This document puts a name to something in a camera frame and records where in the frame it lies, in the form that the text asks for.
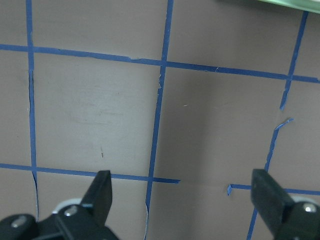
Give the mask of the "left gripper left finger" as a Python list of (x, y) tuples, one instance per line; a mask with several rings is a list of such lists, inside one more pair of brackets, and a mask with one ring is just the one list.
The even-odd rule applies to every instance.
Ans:
[(99, 171), (83, 196), (80, 206), (93, 220), (104, 227), (112, 205), (112, 180), (110, 170)]

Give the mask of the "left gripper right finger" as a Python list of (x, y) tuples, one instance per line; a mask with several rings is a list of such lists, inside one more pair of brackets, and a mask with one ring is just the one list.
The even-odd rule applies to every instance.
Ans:
[(264, 169), (253, 169), (251, 202), (275, 238), (296, 238), (293, 213), (297, 203)]

